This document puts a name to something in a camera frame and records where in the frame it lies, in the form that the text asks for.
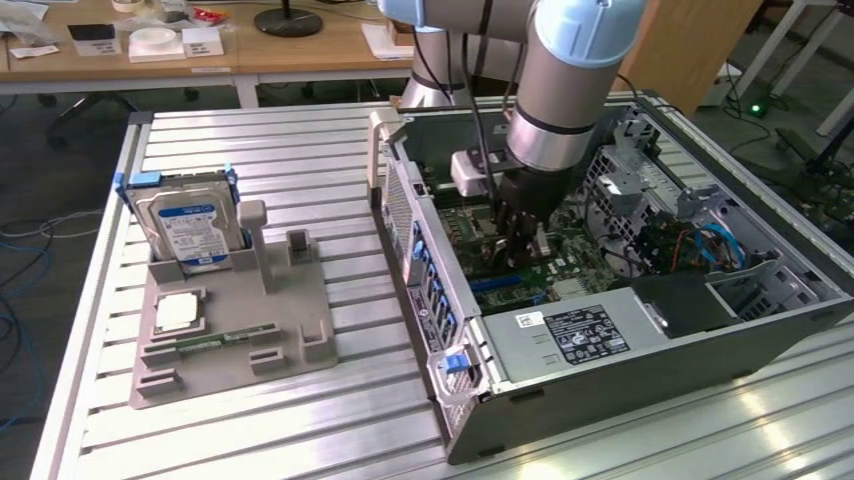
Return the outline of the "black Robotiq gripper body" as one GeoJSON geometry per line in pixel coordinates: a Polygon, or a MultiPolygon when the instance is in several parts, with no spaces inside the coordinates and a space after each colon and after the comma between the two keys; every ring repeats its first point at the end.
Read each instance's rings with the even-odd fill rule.
{"type": "Polygon", "coordinates": [[[533,168],[509,170],[499,182],[497,220],[533,217],[547,223],[569,190],[569,171],[546,172],[533,168]]]}

